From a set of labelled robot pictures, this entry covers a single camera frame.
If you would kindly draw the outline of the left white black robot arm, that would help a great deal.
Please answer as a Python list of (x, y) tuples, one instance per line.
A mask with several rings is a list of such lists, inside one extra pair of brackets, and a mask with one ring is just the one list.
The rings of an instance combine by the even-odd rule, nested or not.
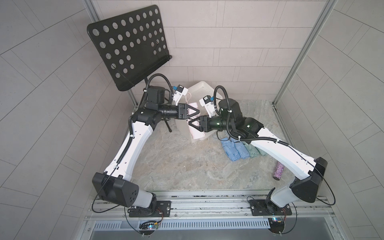
[(92, 179), (97, 196), (127, 208), (153, 208), (155, 195), (131, 182), (136, 161), (159, 122), (166, 119), (187, 120), (199, 113), (199, 109), (188, 104), (149, 104), (134, 112), (129, 118), (129, 132), (118, 153), (104, 172), (95, 173)]

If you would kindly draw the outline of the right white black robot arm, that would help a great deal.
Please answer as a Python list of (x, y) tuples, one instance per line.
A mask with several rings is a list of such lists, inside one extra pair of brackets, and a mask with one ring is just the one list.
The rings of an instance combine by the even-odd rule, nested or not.
[(291, 184), (270, 192), (267, 199), (273, 206), (282, 208), (298, 200), (315, 202), (328, 165), (325, 159), (314, 159), (301, 153), (276, 137), (259, 121), (244, 117), (239, 103), (233, 99), (220, 101), (219, 108), (219, 115), (199, 116), (191, 120), (189, 125), (205, 133), (226, 131), (231, 139), (266, 152), (288, 168), (295, 179)]

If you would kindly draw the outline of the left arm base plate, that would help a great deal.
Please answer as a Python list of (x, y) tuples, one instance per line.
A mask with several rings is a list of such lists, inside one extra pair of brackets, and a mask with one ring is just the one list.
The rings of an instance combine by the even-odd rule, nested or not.
[(130, 218), (169, 217), (171, 201), (156, 201), (148, 208), (133, 207), (128, 210)]

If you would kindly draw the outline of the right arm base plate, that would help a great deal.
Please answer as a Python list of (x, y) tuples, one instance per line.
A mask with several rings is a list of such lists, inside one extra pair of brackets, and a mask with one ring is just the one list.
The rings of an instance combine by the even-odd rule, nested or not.
[(280, 208), (272, 202), (266, 200), (249, 199), (247, 202), (250, 204), (253, 216), (291, 216), (292, 210), (289, 204)]

